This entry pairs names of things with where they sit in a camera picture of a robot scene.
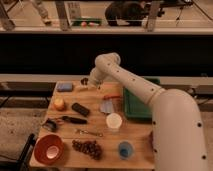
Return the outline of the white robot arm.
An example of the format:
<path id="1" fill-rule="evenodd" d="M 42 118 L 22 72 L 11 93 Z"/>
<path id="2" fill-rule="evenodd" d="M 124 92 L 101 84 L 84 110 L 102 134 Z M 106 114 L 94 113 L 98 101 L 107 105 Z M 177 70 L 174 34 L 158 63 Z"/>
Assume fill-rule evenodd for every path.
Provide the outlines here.
<path id="1" fill-rule="evenodd" d="M 117 53 L 97 56 L 89 83 L 99 87 L 111 76 L 150 107 L 155 171 L 209 171 L 196 101 L 185 91 L 164 89 L 123 69 L 120 62 Z"/>

